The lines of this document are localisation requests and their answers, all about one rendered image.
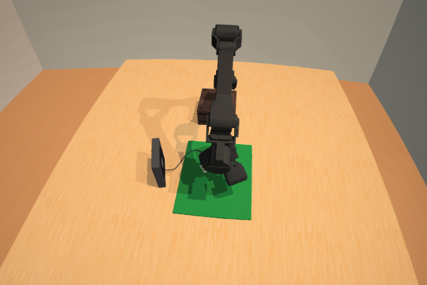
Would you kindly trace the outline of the dark grey square cooling fan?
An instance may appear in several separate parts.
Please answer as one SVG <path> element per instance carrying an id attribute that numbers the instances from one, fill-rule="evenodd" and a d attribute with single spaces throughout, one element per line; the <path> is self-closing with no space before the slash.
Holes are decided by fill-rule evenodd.
<path id="1" fill-rule="evenodd" d="M 152 138 L 151 168 L 159 188 L 166 188 L 165 158 L 159 138 Z"/>

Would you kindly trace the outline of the green circuit board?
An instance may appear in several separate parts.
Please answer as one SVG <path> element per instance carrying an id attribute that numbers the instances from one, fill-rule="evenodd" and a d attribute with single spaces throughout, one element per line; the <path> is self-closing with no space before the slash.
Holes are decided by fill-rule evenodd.
<path id="1" fill-rule="evenodd" d="M 173 214 L 252 220 L 252 145 L 235 145 L 236 161 L 248 179 L 232 186 L 227 185 L 224 174 L 204 171 L 200 165 L 199 154 L 210 146 L 205 141 L 188 140 Z"/>

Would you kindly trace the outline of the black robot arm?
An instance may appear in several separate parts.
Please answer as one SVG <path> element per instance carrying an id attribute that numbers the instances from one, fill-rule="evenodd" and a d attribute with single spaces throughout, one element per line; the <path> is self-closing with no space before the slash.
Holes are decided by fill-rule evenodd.
<path id="1" fill-rule="evenodd" d="M 242 30 L 239 25 L 220 25 L 212 29 L 211 45 L 218 55 L 218 69 L 213 79 L 216 98 L 207 113 L 206 143 L 210 148 L 199 154 L 204 171 L 213 174 L 227 174 L 231 170 L 231 147 L 239 137 L 240 119 L 232 100 L 236 90 L 233 60 L 236 50 L 242 46 Z M 209 133 L 209 127 L 211 127 Z M 234 136 L 231 135 L 234 128 Z"/>

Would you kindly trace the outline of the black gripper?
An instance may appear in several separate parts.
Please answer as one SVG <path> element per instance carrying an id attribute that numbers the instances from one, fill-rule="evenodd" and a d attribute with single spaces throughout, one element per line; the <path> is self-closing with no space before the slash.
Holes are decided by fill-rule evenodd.
<path id="1" fill-rule="evenodd" d="M 241 163 L 236 161 L 236 158 L 239 157 L 236 150 L 236 146 L 233 144 L 231 147 L 231 170 L 227 174 L 224 174 L 227 185 L 229 186 L 246 181 L 248 179 L 248 175 L 244 167 L 241 165 Z"/>

